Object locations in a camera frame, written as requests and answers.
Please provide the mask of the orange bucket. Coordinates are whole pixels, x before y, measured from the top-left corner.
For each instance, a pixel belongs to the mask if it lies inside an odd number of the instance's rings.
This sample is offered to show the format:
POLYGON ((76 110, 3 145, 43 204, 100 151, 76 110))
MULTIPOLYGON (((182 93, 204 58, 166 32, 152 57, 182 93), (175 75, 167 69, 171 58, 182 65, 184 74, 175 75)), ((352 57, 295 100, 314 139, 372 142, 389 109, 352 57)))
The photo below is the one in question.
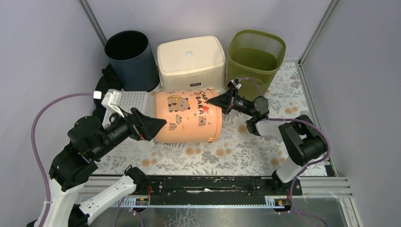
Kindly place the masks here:
POLYGON ((208 103, 217 96, 210 88, 155 93, 154 117, 166 120, 155 140, 159 143, 211 143, 217 140, 223 113, 220 107, 208 103))

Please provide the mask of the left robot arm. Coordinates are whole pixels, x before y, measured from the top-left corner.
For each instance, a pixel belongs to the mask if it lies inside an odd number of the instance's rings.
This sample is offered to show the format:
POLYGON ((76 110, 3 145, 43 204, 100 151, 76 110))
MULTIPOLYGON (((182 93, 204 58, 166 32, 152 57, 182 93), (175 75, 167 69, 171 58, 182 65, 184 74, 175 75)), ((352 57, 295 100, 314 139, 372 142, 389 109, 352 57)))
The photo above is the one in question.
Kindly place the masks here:
POLYGON ((86 227, 113 203, 129 194, 149 191, 148 177, 129 166, 123 176, 87 202, 76 203, 79 192, 97 170, 97 163, 115 147, 131 138, 150 141, 166 125, 166 120, 142 114, 137 108, 114 113, 104 128, 95 116, 80 118, 68 131, 69 144, 53 159, 49 170, 50 200, 31 227, 86 227))

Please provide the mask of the cream perforated basket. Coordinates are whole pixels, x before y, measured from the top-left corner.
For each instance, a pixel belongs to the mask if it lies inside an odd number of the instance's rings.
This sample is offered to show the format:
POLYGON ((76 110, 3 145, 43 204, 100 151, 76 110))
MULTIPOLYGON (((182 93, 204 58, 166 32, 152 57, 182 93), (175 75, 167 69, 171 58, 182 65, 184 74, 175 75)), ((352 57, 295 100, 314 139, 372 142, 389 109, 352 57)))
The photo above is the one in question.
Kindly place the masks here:
POLYGON ((225 86, 225 53, 215 36, 160 44, 157 48, 157 66, 164 91, 222 90, 225 86))

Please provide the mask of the green mesh waste bin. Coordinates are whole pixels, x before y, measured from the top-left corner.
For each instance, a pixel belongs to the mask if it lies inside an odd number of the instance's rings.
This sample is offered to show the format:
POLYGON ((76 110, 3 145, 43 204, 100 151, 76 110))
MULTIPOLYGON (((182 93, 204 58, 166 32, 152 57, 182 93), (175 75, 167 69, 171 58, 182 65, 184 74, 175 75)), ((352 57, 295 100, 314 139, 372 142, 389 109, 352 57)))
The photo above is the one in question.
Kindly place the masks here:
POLYGON ((266 93, 286 53, 285 41, 277 35, 242 30, 236 33, 227 59, 227 79, 249 79, 240 82, 239 95, 253 100, 266 93))

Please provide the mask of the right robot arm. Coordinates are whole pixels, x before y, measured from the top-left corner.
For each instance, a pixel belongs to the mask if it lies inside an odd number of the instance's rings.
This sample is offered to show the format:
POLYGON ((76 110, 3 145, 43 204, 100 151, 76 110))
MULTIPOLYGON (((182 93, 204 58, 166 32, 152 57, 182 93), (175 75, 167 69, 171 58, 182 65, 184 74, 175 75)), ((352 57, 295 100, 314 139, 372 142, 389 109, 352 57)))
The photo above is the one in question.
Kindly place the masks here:
POLYGON ((310 165, 324 161, 331 151, 327 136, 317 128, 307 115, 295 119, 269 117, 268 99, 259 96, 249 101, 231 87, 227 92, 211 98, 209 104, 218 106, 228 114, 235 110, 250 116, 246 121, 248 131, 255 136, 277 136, 284 142, 288 153, 285 162, 271 175, 269 187, 283 195, 310 165))

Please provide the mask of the white perforated basket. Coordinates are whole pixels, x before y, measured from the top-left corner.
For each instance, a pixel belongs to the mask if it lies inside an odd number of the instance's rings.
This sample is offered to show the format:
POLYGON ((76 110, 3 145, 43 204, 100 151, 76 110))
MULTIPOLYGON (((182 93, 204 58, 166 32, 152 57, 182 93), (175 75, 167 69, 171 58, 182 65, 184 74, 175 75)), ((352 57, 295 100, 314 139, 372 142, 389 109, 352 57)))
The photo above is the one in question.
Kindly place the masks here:
POLYGON ((166 120, 155 118, 146 91, 109 89, 101 102, 106 108, 103 119, 105 133, 118 143, 109 154, 129 155, 150 151, 150 141, 156 137, 166 120))

